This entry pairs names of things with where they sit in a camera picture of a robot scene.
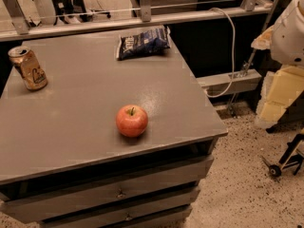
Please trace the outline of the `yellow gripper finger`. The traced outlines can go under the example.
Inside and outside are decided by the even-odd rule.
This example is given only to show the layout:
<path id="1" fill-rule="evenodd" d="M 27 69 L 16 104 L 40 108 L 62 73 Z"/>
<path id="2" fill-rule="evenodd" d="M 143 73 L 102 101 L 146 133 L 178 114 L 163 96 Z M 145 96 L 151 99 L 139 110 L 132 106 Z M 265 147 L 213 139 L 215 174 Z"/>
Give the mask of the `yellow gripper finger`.
<path id="1" fill-rule="evenodd" d="M 283 65 L 277 72 L 268 71 L 257 103 L 255 124 L 270 128 L 304 92 L 304 67 Z"/>
<path id="2" fill-rule="evenodd" d="M 251 47 L 254 49 L 265 50 L 271 47 L 273 26 L 265 29 L 258 37 L 252 42 Z"/>

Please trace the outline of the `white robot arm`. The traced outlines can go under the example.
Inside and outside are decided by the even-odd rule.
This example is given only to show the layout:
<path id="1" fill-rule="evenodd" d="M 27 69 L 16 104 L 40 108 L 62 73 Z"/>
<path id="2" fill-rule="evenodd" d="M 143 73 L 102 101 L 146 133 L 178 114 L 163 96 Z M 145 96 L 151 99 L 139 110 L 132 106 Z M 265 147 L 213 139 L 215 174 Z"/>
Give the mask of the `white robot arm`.
<path id="1" fill-rule="evenodd" d="M 277 124 L 304 92 L 304 0 L 292 0 L 251 47 L 269 49 L 271 58 L 281 64 L 276 73 L 265 76 L 257 104 L 255 123 L 266 129 Z"/>

